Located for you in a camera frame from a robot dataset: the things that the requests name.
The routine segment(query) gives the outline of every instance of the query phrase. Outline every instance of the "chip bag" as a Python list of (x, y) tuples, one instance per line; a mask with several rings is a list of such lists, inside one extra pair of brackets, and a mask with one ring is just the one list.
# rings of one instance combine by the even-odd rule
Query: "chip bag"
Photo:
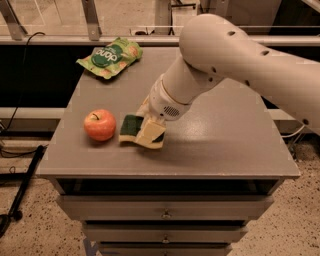
[(84, 59), (78, 59), (77, 63), (105, 79), (110, 79), (119, 74), (135, 60), (142, 56), (142, 49), (136, 42), (130, 42), (126, 38), (118, 37), (111, 44), (97, 50)]

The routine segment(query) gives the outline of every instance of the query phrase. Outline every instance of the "table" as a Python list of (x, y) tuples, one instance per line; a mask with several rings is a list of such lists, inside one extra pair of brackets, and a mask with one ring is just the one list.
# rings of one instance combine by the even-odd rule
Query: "table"
[[(179, 56), (175, 47), (143, 51), (110, 81), (84, 71), (36, 175), (103, 255), (226, 255), (282, 182), (299, 177), (297, 165), (260, 96), (230, 79), (167, 122), (162, 149), (120, 144), (125, 115)], [(98, 108), (117, 120), (107, 142), (83, 130)]]

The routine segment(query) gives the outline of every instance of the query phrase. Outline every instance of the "drawer knob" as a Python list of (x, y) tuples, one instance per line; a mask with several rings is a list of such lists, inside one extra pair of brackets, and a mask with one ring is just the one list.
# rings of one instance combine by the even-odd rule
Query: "drawer knob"
[(171, 214), (169, 213), (169, 210), (168, 209), (166, 209), (166, 210), (164, 210), (164, 213), (161, 215), (161, 218), (163, 219), (163, 220), (169, 220), (169, 219), (171, 219)]
[(162, 243), (163, 243), (163, 244), (169, 244), (169, 243), (170, 243), (170, 241), (169, 241), (169, 239), (168, 239), (168, 236), (164, 236), (164, 238), (163, 238), (163, 240), (162, 240)]

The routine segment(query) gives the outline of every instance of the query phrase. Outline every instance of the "red apple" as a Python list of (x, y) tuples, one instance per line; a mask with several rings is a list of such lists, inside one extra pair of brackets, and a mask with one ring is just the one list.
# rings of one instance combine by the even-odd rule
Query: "red apple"
[(84, 119), (84, 130), (90, 138), (106, 141), (116, 130), (116, 119), (105, 109), (94, 110)]

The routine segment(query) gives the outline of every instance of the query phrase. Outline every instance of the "wooden drawer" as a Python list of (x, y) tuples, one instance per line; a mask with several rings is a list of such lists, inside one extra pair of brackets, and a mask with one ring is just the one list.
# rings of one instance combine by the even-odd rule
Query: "wooden drawer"
[(225, 256), (232, 250), (230, 245), (134, 245), (99, 244), (104, 256)]
[(84, 225), (91, 241), (125, 243), (234, 243), (246, 233), (246, 227), (213, 226), (210, 222), (163, 222)]
[(273, 203), (271, 196), (60, 196), (75, 220), (252, 220)]

